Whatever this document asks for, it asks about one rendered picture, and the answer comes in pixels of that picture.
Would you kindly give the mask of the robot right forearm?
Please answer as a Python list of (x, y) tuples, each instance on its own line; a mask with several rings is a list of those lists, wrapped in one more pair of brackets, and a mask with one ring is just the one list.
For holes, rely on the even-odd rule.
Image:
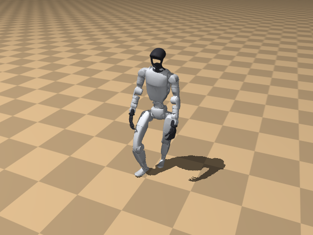
[(129, 109), (129, 112), (131, 112), (131, 109), (134, 109), (134, 113), (135, 113), (135, 109), (138, 105), (138, 100), (140, 99), (140, 97), (138, 95), (135, 95), (135, 90), (136, 90), (136, 88), (134, 89), (134, 94), (133, 94), (133, 98), (131, 101), (131, 107)]

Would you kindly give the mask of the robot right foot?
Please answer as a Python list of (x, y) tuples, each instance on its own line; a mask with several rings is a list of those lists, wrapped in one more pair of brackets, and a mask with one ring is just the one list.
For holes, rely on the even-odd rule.
[(147, 171), (149, 170), (149, 167), (147, 169), (141, 168), (139, 171), (135, 172), (135, 176), (143, 176)]

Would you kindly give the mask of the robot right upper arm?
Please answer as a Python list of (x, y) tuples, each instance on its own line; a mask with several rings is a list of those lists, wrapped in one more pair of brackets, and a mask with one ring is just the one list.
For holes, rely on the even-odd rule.
[(135, 94), (137, 95), (141, 95), (143, 92), (142, 86), (144, 84), (144, 80), (145, 80), (145, 72), (148, 68), (142, 68), (138, 71), (138, 77), (137, 77), (137, 82), (136, 82), (136, 90), (135, 90)]

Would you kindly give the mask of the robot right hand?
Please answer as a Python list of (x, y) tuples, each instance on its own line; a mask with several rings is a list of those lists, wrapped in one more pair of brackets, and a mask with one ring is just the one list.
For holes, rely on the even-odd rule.
[(130, 123), (130, 127), (135, 130), (134, 128), (134, 124), (133, 124), (133, 116), (134, 116), (134, 109), (131, 109), (131, 113), (129, 113), (129, 123)]

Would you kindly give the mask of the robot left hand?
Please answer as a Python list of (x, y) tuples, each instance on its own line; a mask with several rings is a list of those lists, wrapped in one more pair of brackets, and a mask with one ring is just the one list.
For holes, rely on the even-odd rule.
[(167, 138), (167, 139), (165, 139), (165, 140), (172, 140), (172, 139), (174, 139), (175, 138), (175, 135), (176, 135), (176, 127), (178, 126), (178, 125), (174, 125), (174, 123), (175, 123), (175, 121), (174, 120), (172, 120), (171, 121), (171, 128), (170, 128), (170, 131), (165, 135), (165, 136), (167, 136), (167, 135), (169, 135), (169, 137)]

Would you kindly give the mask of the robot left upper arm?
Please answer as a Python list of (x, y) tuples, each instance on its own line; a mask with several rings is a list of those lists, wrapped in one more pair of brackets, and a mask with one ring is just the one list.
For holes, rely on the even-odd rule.
[(179, 77), (174, 73), (168, 73), (168, 82), (171, 84), (173, 93), (170, 102), (176, 104), (176, 98), (179, 97)]

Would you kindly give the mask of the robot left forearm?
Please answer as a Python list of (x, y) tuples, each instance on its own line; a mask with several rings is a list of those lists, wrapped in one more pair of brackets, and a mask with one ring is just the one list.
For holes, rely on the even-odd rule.
[(180, 109), (180, 98), (176, 98), (176, 105), (172, 106), (172, 115), (171, 115), (171, 121), (174, 120), (174, 125), (178, 125), (179, 121), (179, 109)]

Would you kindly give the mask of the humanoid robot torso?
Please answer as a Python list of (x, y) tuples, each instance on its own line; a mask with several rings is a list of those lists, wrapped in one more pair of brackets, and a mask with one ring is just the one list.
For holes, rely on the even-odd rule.
[(162, 72), (154, 72), (153, 66), (149, 67), (145, 72), (146, 88), (149, 99), (153, 101), (153, 107), (151, 108), (152, 118), (165, 119), (165, 112), (167, 106), (163, 104), (163, 101), (167, 98), (170, 92), (171, 84), (168, 82), (168, 69)]

